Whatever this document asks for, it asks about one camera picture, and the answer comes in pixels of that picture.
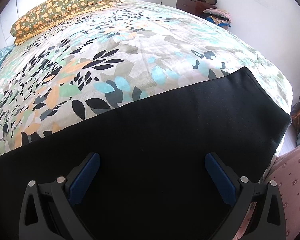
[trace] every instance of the pink floral fabric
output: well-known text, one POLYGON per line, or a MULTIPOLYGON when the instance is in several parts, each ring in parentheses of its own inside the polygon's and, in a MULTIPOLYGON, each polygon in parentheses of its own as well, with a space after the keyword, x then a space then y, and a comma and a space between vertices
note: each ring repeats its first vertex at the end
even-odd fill
MULTIPOLYGON (((300 232, 300 146, 278 157, 265 183, 275 180, 278 184, 286 217, 287 240, 300 232)), ((249 224, 254 208, 247 213, 234 240, 241 238, 249 224)))

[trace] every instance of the blue gripper pad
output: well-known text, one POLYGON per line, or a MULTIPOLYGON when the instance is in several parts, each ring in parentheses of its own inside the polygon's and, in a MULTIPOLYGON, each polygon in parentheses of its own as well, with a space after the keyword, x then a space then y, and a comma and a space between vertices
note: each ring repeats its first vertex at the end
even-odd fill
POLYGON ((224 203, 233 207, 237 201, 236 188, 211 153, 205 156, 204 165, 221 194, 224 203))
POLYGON ((79 204, 100 167, 100 156, 94 153, 69 188, 69 203, 79 204))

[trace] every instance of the metal pin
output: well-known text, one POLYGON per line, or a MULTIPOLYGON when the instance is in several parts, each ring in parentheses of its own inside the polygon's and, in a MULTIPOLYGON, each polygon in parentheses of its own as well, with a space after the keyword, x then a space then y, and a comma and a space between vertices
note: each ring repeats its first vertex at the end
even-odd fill
POLYGON ((64 182, 65 180, 66 180, 66 178, 63 177, 63 176, 57 178, 57 182, 58 182, 58 183, 62 183, 62 182, 64 182))
POLYGON ((276 182, 275 180, 271 180, 271 181, 270 181, 270 184, 271 184, 272 186, 274 186, 274 187, 277 186, 277 182, 276 182))
POLYGON ((247 183, 249 181, 249 179, 246 177, 246 176, 242 176, 240 178, 240 180, 243 182, 243 183, 247 183))
POLYGON ((29 181, 28 186, 29 186, 29 187, 32 187, 32 186, 34 186, 34 184, 35 184, 35 181, 34 181, 34 180, 31 180, 31 181, 29 181))

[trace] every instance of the nightstand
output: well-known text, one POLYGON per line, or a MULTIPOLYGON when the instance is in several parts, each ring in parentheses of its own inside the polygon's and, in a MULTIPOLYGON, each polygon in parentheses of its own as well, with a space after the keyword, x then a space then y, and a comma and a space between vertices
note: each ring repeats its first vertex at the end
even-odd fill
POLYGON ((200 17, 205 9, 217 7, 198 0, 177 0, 176 8, 200 17))

